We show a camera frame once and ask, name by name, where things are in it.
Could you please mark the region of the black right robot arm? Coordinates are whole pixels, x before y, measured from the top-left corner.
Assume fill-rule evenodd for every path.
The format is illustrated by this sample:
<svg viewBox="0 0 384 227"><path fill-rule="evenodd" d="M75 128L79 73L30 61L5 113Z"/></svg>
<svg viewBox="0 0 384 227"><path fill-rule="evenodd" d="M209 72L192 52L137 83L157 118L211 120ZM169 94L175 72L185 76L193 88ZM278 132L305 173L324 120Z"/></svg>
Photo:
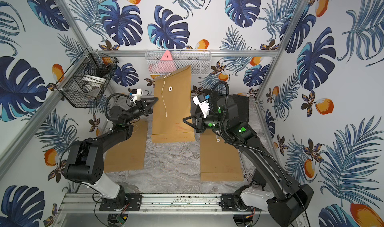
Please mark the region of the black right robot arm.
<svg viewBox="0 0 384 227"><path fill-rule="evenodd" d="M193 102L199 109L183 122L199 134L211 130L244 154L255 166L253 177L262 187L258 190L248 184L239 188L230 198L220 201L222 210L266 211L279 226L290 227L306 212L314 191L291 177L263 146L248 123L249 104L236 102L223 81L216 83L210 94L193 97Z"/></svg>

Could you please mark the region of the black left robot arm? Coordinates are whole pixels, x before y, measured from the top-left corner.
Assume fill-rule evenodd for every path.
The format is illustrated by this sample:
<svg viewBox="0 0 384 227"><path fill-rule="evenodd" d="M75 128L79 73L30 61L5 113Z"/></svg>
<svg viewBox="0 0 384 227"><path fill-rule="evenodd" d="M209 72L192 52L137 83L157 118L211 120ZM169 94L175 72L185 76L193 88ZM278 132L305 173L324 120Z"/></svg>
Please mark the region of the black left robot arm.
<svg viewBox="0 0 384 227"><path fill-rule="evenodd" d="M75 141L68 147L69 156L63 176L69 181L85 184L96 190L104 200L125 202L124 188L113 182L104 172L104 153L127 141L133 135L132 121L152 114L159 99L148 97L134 101L128 95L112 94L107 102L113 97L127 98L131 102L130 107L124 109L113 106L106 110L106 118L113 124L111 130L97 138Z"/></svg>

